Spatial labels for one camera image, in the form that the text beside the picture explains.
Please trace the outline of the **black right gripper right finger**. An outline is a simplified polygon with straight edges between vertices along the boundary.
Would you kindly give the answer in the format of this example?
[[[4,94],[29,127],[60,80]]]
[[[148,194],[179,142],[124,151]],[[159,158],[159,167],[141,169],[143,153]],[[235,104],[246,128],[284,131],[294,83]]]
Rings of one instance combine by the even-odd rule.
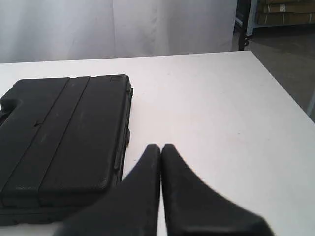
[[[263,217],[224,198],[186,164],[173,144],[162,149],[162,194],[169,236],[272,236]]]

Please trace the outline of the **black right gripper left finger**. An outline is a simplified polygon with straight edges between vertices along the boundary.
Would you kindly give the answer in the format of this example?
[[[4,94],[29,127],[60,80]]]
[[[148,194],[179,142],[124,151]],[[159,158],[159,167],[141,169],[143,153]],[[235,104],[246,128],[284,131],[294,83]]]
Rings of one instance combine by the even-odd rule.
[[[155,236],[158,228],[161,155],[156,144],[115,188],[65,220],[57,236]]]

